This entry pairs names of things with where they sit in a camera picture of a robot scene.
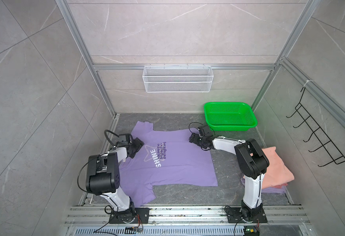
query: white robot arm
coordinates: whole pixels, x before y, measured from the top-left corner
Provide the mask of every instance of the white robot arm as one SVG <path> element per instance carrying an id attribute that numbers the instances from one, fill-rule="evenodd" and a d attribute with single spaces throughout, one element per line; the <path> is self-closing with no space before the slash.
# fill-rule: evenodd
<path id="1" fill-rule="evenodd" d="M 198 128 L 199 135 L 192 133 L 189 142 L 202 149 L 224 150 L 236 155 L 239 167 L 245 175 L 245 195 L 241 202 L 241 215 L 245 221 L 253 221 L 263 211 L 261 200 L 262 181 L 269 161 L 255 139 L 235 140 L 224 136 L 215 137 L 207 125 Z M 113 144 L 107 136 L 110 132 L 121 141 Z M 133 158 L 144 145 L 140 139 L 130 134 L 117 135 L 105 131 L 107 140 L 113 146 L 102 155 L 90 156 L 87 167 L 86 190 L 105 198 L 125 223 L 135 219 L 135 207 L 132 199 L 120 187 L 118 163 L 127 157 Z"/>
<path id="2" fill-rule="evenodd" d="M 235 140 L 224 136 L 215 137 L 208 125 L 198 128 L 199 134 L 193 133 L 189 141 L 202 149 L 224 150 L 236 155 L 239 167 L 245 175 L 245 195 L 241 202 L 242 219 L 255 220 L 262 212 L 262 182 L 269 166 L 269 161 L 255 139 Z"/>

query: wire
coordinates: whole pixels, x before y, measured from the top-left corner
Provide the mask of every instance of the wire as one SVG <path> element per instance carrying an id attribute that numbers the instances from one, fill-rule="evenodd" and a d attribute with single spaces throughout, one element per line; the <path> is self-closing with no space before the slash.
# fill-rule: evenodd
<path id="1" fill-rule="evenodd" d="M 114 147 L 115 144 L 109 139 L 107 132 L 110 132 L 111 134 L 119 137 L 119 135 L 115 134 L 114 132 L 112 132 L 111 130 L 104 130 L 104 136 L 106 137 L 107 141 Z"/>
<path id="2" fill-rule="evenodd" d="M 209 151 L 210 149 L 203 149 L 203 144 L 200 146 L 203 151 Z"/>
<path id="3" fill-rule="evenodd" d="M 189 131 L 193 134 L 193 132 L 191 131 L 191 129 L 189 128 L 193 123 L 198 123 L 198 124 L 201 124 L 201 125 L 203 125 L 202 123 L 200 123 L 200 122 L 191 122 L 191 123 L 189 123 L 189 125 L 188 125 L 188 129 L 189 129 Z"/>
<path id="4" fill-rule="evenodd" d="M 110 212 L 110 213 L 107 212 L 107 207 L 108 207 L 108 206 L 111 208 L 111 212 Z M 106 205 L 106 206 L 104 207 L 104 212 L 105 212 L 106 214 L 108 214 L 108 215 L 113 215 L 112 219 L 111 219 L 111 217 L 109 217 L 108 222 L 107 222 L 105 225 L 103 225 L 102 227 L 100 227 L 99 229 L 95 230 L 93 233 L 107 233 L 107 234 L 112 234 L 112 235 L 114 235 L 114 236 L 117 236 L 117 234 L 114 234 L 114 233 L 99 231 L 99 230 L 103 229 L 107 224 L 109 224 L 109 222 L 111 222 L 111 220 L 113 220 L 113 219 L 116 217 L 116 213 L 117 213 L 117 211 L 114 211 L 114 210 L 113 210 L 113 207 L 112 207 L 111 205 Z"/>
<path id="5" fill-rule="evenodd" d="M 141 222 L 142 229 L 144 229 L 144 225 L 142 224 L 142 220 L 141 219 L 140 219 L 140 222 Z"/>
<path id="6" fill-rule="evenodd" d="M 77 176 L 77 185 L 78 185 L 78 187 L 79 187 L 80 190 L 82 190 L 82 191 L 88 193 L 86 190 L 84 190 L 83 188 L 81 188 L 80 185 L 79 185 L 79 176 L 81 175 L 81 172 L 82 172 L 83 168 L 84 168 L 90 161 L 92 161 L 92 160 L 97 160 L 98 157 L 103 156 L 104 154 L 107 154 L 107 153 L 99 154 L 96 158 L 93 158 L 93 159 L 89 160 L 84 166 L 82 166 L 82 168 L 81 168 L 81 170 L 79 171 L 78 176 Z"/>
<path id="7" fill-rule="evenodd" d="M 226 206 L 224 207 L 225 213 L 228 214 L 228 215 L 230 215 L 230 216 L 233 216 L 233 217 L 234 217 L 233 213 L 230 214 L 230 211 L 229 211 L 229 210 L 228 210 L 228 211 L 226 210 L 227 207 L 231 209 L 231 206 L 226 205 Z"/>
<path id="8" fill-rule="evenodd" d="M 115 135 L 116 137 L 118 137 L 118 138 L 120 137 L 119 135 L 115 134 L 115 133 L 112 132 L 111 130 L 104 130 L 104 132 L 105 132 L 105 133 L 110 132 L 111 134 Z"/>
<path id="9" fill-rule="evenodd" d="M 208 126 L 208 128 L 211 129 L 211 130 L 213 131 L 213 135 L 216 135 L 216 132 L 215 132 L 211 127 Z"/>
<path id="10" fill-rule="evenodd" d="M 139 215 L 139 214 L 137 214 L 137 218 L 138 218 L 138 226 L 137 226 L 137 228 L 138 228 L 138 227 L 140 227 L 140 221 L 141 221 L 141 220 L 140 220 L 140 215 Z"/>
<path id="11" fill-rule="evenodd" d="M 259 176 L 259 193 L 258 193 L 258 199 L 256 200 L 256 205 L 255 205 L 255 207 L 258 206 L 259 196 L 260 196 L 260 194 L 261 194 L 261 182 L 262 182 L 262 172 L 261 172 L 261 174 L 260 174 L 260 176 Z"/>
<path id="12" fill-rule="evenodd" d="M 238 223 L 240 223 L 240 222 L 241 222 L 241 220 L 243 220 L 243 218 L 242 218 L 242 217 L 241 217 L 241 219 L 239 219 L 239 221 L 237 221 L 236 225 L 234 226 L 234 230 L 233 230 L 233 234 L 234 234 L 234 236 L 236 236 L 236 226 L 237 226 L 237 224 L 238 224 Z"/>

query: mounting plate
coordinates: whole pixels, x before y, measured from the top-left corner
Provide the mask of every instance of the mounting plate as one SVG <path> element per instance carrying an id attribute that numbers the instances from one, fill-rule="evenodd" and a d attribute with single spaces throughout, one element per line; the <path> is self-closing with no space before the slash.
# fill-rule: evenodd
<path id="1" fill-rule="evenodd" d="M 142 224 L 147 224 L 149 221 L 149 211 L 150 208 L 136 208 L 136 215 L 138 214 L 140 216 L 140 220 L 142 222 Z M 111 220 L 109 222 L 109 224 L 123 224 L 124 222 L 120 219 L 114 218 L 113 220 Z M 135 218 L 135 220 L 133 220 L 133 223 L 137 223 L 137 217 Z"/>
<path id="2" fill-rule="evenodd" d="M 241 207 L 227 207 L 227 210 L 225 211 L 226 213 L 228 213 L 226 216 L 228 218 L 228 223 L 243 223 L 243 221 L 239 221 L 242 216 L 241 216 Z M 264 210 L 262 209 L 262 211 L 260 213 L 258 213 L 255 216 L 255 220 L 253 220 L 252 222 L 248 222 L 248 223 L 267 223 L 267 218 L 266 218 L 266 214 L 264 213 Z"/>

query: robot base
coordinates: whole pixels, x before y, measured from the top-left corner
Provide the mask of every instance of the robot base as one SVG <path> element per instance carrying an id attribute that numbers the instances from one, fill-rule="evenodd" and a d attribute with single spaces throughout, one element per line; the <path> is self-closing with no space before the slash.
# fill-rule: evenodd
<path id="1" fill-rule="evenodd" d="M 142 224 L 147 224 L 149 221 L 149 211 L 150 208 L 135 208 L 136 215 L 140 216 L 140 220 Z M 109 224 L 123 224 L 123 223 L 137 223 L 137 217 L 133 218 L 132 216 L 128 217 L 126 215 L 123 215 L 122 212 L 119 212 L 119 218 L 114 218 L 109 222 Z"/>
<path id="2" fill-rule="evenodd" d="M 225 208 L 226 216 L 228 218 L 228 223 L 241 223 L 241 219 L 248 223 L 267 223 L 267 218 L 265 216 L 262 204 L 255 209 L 249 209 L 247 206 L 243 207 L 226 207 Z"/>

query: green plastic basket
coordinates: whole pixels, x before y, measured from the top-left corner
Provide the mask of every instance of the green plastic basket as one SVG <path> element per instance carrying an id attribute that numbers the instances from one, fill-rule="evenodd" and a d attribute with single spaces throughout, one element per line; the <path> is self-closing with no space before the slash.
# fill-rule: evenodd
<path id="1" fill-rule="evenodd" d="M 253 110 L 243 102 L 207 102 L 204 113 L 215 131 L 246 131 L 258 125 Z"/>

